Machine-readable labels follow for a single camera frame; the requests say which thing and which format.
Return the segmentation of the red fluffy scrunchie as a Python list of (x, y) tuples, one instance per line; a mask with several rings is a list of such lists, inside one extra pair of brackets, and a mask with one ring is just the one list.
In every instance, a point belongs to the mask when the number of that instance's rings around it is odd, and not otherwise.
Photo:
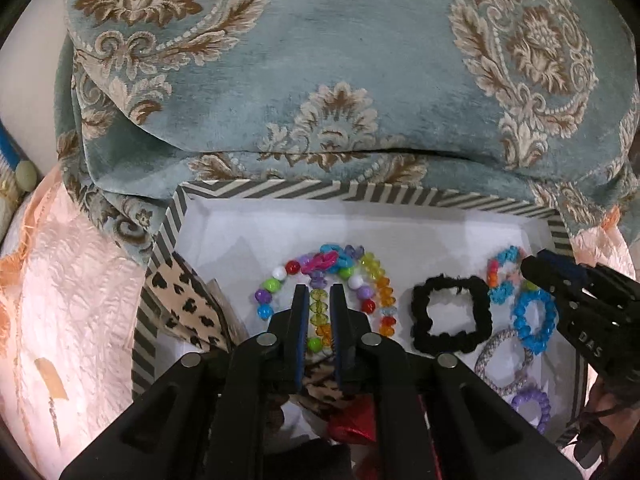
[(349, 445), (363, 445), (370, 453), (356, 467), (356, 478), (374, 480), (380, 476), (380, 460), (376, 445), (376, 423), (372, 396), (357, 396), (340, 414), (332, 415), (326, 426), (332, 440)]

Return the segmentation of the black fuzzy scrunchie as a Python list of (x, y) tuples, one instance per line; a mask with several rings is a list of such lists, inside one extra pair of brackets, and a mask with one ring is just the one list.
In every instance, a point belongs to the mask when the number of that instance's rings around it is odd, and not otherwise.
[(431, 356), (472, 353), (494, 331), (489, 287), (475, 275), (427, 278), (413, 287), (410, 314), (413, 348)]

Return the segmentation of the leopard print bow scrunchie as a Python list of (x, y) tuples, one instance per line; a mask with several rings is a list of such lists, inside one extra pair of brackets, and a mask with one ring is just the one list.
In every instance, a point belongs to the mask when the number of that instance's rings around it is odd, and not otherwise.
[[(291, 260), (274, 271), (270, 281), (258, 287), (258, 325), (248, 330), (235, 308), (215, 281), (206, 283), (178, 254), (172, 254), (146, 280), (152, 299), (163, 308), (160, 315), (166, 332), (200, 350), (231, 352), (250, 336), (263, 332), (274, 319), (272, 304), (276, 286), (301, 274)], [(302, 391), (297, 403), (327, 418), (350, 403), (352, 398), (337, 385), (329, 318), (329, 285), (323, 272), (312, 271), (303, 278), (309, 288), (307, 335), (303, 339)]]

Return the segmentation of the striped rim white tray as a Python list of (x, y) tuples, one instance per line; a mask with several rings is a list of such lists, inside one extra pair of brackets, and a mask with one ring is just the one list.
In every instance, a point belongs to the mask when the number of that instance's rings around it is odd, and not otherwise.
[[(160, 227), (146, 276), (173, 252), (205, 282), (214, 280), (250, 335), (267, 328), (254, 293), (279, 264), (323, 244), (363, 246), (381, 260), (399, 306), (394, 339), (413, 348), (409, 310), (413, 286), (431, 276), (485, 276), (489, 258), (518, 246), (572, 256), (560, 214), (545, 206), (477, 193), (400, 184), (286, 181), (193, 182), (176, 189)], [(134, 356), (134, 392), (142, 393), (173, 362), (198, 347), (160, 335), (160, 303), (151, 284), (141, 291)], [(529, 381), (551, 401), (546, 437), (559, 441), (585, 402), (587, 365), (556, 331), (536, 356)]]

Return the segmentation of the pink blue plastic clips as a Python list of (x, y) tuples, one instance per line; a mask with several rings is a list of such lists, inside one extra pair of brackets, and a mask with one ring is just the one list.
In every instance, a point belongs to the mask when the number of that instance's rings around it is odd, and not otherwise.
[(352, 269), (364, 256), (363, 246), (323, 244), (318, 252), (310, 252), (296, 259), (300, 270), (309, 274), (312, 271), (337, 274), (343, 269)]

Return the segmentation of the pink quilted bedspread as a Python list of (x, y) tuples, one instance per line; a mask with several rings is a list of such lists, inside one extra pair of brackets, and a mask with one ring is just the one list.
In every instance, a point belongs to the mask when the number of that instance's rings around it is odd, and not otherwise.
[(1, 246), (1, 417), (55, 479), (131, 402), (144, 271), (72, 202), (53, 168)]

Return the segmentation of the teal damask patterned pillow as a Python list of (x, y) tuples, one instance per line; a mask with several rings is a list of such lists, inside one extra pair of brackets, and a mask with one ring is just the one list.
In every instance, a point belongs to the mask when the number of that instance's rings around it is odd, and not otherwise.
[(139, 262), (190, 180), (395, 183), (639, 237), (637, 58), (611, 0), (64, 0), (70, 198)]

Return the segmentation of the green and blue plush toy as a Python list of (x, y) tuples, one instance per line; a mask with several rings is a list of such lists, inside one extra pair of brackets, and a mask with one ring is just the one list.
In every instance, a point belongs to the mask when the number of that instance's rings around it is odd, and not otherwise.
[(24, 193), (32, 192), (38, 184), (38, 171), (36, 166), (24, 158), (16, 148), (6, 131), (1, 126), (1, 161), (6, 163), (15, 177), (17, 187)]

